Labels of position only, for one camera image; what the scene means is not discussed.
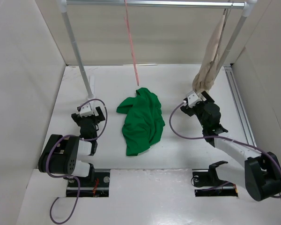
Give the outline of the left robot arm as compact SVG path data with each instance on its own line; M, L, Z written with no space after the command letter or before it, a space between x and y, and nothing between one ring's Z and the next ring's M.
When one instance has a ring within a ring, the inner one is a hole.
M64 138L62 135L52 134L39 158L38 169L42 173L49 172L65 179L76 176L83 185L90 186L95 181L94 166L82 162L78 157L95 154L98 124L106 118L99 106L87 116L73 113L71 117L80 128L80 135L68 135Z

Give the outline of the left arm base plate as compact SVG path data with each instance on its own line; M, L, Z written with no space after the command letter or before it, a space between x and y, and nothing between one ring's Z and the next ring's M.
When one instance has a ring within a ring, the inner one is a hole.
M81 184L79 197L108 197L110 172L110 169L91 167L88 177L78 177Z

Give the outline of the green t-shirt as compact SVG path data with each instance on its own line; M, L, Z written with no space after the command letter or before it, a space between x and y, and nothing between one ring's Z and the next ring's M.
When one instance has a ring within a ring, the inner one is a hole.
M138 156L161 140L165 126L162 105L158 96L149 89L136 90L135 97L122 101L116 112L126 115L122 126L126 156Z

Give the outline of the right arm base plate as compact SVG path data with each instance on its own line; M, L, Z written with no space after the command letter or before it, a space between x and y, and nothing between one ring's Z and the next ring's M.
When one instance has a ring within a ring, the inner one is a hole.
M195 197L238 197L236 185L213 178L207 169L192 170Z

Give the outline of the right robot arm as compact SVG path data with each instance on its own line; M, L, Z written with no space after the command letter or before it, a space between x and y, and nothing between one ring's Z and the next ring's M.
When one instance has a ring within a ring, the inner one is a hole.
M197 117L202 127L202 139L228 154L242 167L238 170L226 161L213 164L215 169L207 173L211 184L217 185L223 180L238 184L258 202L269 197L281 198L281 167L276 155L230 138L228 130L220 124L219 106L206 91L202 92L202 97L195 91L188 93L180 109L190 117Z

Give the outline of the pink wire hanger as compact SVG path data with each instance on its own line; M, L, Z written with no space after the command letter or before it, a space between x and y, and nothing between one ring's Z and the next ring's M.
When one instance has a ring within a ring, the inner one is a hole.
M137 86L139 86L140 81L139 81L139 75L138 75L138 71L137 71L137 67L136 67L136 59L135 59L135 55L134 55L133 40L132 40L132 36L131 36L131 31L130 31L128 7L127 7L126 0L124 0L124 4L125 4L125 10L126 10L126 16L124 17L124 20L126 22L126 27L127 27L127 33L128 33L128 39L129 39L129 44L130 44L130 49L131 49L131 57L132 57L132 61L133 61L133 69L134 69L134 73L135 73L136 84L137 84Z

